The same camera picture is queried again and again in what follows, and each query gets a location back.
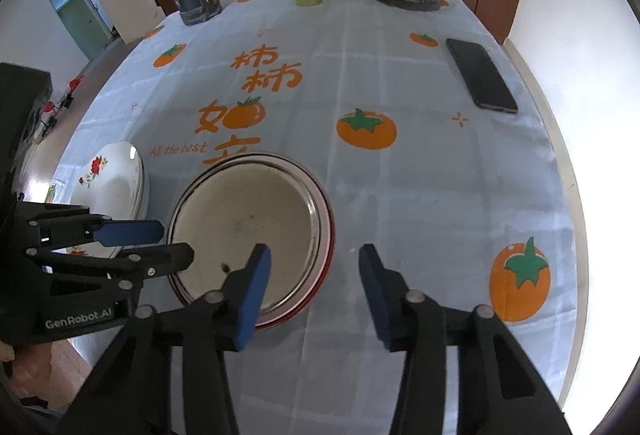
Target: human hand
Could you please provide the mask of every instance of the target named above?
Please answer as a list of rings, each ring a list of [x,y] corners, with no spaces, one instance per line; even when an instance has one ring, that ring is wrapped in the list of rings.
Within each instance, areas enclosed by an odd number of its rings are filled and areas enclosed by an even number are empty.
[[[9,389],[18,397],[36,397],[46,389],[51,377],[51,347],[52,343],[43,343],[15,348]]]

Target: light blue tablecloth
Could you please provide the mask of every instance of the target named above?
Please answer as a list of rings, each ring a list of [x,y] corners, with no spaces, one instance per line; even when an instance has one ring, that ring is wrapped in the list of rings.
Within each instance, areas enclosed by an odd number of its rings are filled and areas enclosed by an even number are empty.
[[[573,226],[556,159],[508,57],[460,0],[446,1],[450,6],[439,12],[416,13],[375,0],[324,0],[312,8],[294,0],[223,0],[222,14],[194,27],[172,14],[111,76],[62,157],[55,178],[70,181],[66,202],[100,147],[133,142],[150,179],[148,218],[164,224],[181,192],[207,168],[203,161],[222,155],[232,134],[260,139],[245,146],[293,158],[322,183],[336,225],[326,281],[297,317],[257,333],[242,354],[227,359],[243,435],[388,433],[403,356],[386,354],[374,334],[357,271],[365,242],[375,243],[410,287],[441,305],[472,309],[490,302],[498,253],[534,237],[548,260],[550,293],[539,312],[510,327],[559,394],[577,296]],[[412,32],[439,45],[418,44]],[[487,48],[518,115],[474,106],[446,38]],[[153,67],[175,44],[186,48],[169,65]],[[269,63],[273,55],[264,54],[254,67],[256,57],[241,53],[261,45],[276,47],[278,57]],[[274,92],[277,72],[268,71],[283,63],[302,79],[289,73]],[[261,122],[229,128],[233,121],[219,120],[217,131],[207,124],[195,133],[203,116],[198,109],[217,100],[230,110],[249,96],[260,96]],[[393,145],[364,150],[343,141],[336,123],[355,108],[393,120]],[[228,154],[241,147],[229,146]],[[165,279],[148,281],[141,303],[179,306]],[[111,335],[75,343],[95,362]],[[446,433],[453,433],[457,366],[455,352],[449,355]],[[174,367],[179,393],[179,362]],[[173,410],[181,433],[179,400]]]

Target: green door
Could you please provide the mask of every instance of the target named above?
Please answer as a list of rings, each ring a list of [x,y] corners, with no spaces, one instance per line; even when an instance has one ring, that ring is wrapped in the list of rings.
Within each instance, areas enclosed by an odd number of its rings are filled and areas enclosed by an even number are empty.
[[[84,0],[68,0],[56,12],[88,59],[95,59],[111,43]]]

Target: smartphone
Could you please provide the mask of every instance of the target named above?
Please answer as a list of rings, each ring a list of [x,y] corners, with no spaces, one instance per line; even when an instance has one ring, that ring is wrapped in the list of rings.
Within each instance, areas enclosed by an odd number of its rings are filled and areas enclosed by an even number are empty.
[[[484,47],[453,38],[447,40],[447,47],[476,106],[486,110],[518,113],[516,100]]]

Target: fabric items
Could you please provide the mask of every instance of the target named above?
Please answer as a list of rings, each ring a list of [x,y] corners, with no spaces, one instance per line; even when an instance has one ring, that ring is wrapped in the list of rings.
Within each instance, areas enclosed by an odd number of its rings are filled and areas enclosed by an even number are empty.
[[[60,190],[68,202],[95,152],[130,141],[149,174],[148,218],[163,224],[221,156],[275,152],[321,182],[336,227],[327,279],[300,314],[227,357],[243,435],[388,433],[403,354],[387,354],[373,330],[357,269],[366,242],[441,305],[526,317],[508,324],[557,396],[575,327],[573,226],[534,102],[473,13],[460,0],[434,13],[375,0],[222,1],[208,22],[186,27],[173,14],[136,47],[55,177],[70,181]],[[517,115],[473,104],[447,38],[486,47]],[[166,279],[146,282],[140,303],[180,306]],[[87,343],[95,363],[112,335],[74,344]],[[447,355],[454,433],[456,352]],[[179,357],[172,379],[179,395]],[[175,397],[177,433],[180,409]]]

